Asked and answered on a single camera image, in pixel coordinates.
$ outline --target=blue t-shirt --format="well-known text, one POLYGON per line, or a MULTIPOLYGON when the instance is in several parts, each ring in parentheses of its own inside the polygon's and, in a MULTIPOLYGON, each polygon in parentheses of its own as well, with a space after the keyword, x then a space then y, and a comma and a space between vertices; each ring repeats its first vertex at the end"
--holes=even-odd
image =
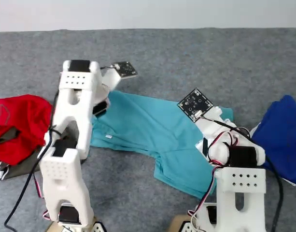
MULTIPOLYGON (((264 148, 279 175, 296 184, 296 102, 291 96, 271 104, 252 139, 264 148)), ((264 167, 270 169, 267 162, 264 167)))

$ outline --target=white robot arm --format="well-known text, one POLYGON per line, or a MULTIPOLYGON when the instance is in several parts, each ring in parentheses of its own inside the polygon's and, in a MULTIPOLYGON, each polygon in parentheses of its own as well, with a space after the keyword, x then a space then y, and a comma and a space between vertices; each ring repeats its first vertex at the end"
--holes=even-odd
POLYGON ((99 223, 95 224, 89 192, 82 179, 81 160, 86 159, 89 152, 92 114, 101 114, 109 107, 107 96, 121 77, 137 74, 135 70, 126 72, 130 69, 125 66, 131 67, 128 62, 120 64, 124 66, 111 66, 102 76, 95 61, 67 60, 63 63, 53 115, 54 131, 45 134, 46 146, 50 144, 50 147, 40 161, 48 214, 60 226, 48 231, 103 231, 99 223), (60 137, 71 121, 76 121, 78 126, 77 144, 70 144, 60 137))
POLYGON ((238 133, 230 120, 223 121, 222 110, 197 88, 178 106, 203 133, 196 148, 214 167, 211 183, 214 177, 217 181, 217 202, 205 203, 209 193, 205 195, 179 231, 265 232, 266 171, 258 168, 265 162, 264 149, 238 133), (236 193, 244 194, 241 210, 236 208, 236 193))

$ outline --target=red t-shirt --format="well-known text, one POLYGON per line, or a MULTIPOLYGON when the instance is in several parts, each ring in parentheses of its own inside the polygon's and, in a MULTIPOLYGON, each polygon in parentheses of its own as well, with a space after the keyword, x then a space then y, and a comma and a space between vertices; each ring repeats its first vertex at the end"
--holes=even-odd
POLYGON ((16 138, 0 144, 0 161, 16 165, 44 145, 51 109, 48 101, 33 95, 0 99, 0 137, 11 127, 20 131, 16 138))

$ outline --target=white wall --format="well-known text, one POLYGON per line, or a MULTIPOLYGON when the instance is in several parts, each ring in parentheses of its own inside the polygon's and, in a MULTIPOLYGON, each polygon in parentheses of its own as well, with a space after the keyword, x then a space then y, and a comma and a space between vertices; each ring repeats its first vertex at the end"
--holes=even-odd
POLYGON ((296 27, 296 0, 0 0, 0 31, 296 27))

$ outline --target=black circuit board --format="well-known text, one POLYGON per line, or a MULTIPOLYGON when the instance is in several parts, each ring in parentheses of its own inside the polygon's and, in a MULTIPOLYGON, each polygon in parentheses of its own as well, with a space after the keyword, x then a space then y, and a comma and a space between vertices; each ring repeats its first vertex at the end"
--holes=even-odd
POLYGON ((178 107, 189 117, 189 119, 196 122, 200 119, 199 116, 203 116, 213 107, 213 104, 198 90, 198 88, 195 88, 178 103, 178 107))
POLYGON ((135 68, 128 61, 113 63, 112 67, 116 69, 121 78, 135 77, 138 73, 135 68))

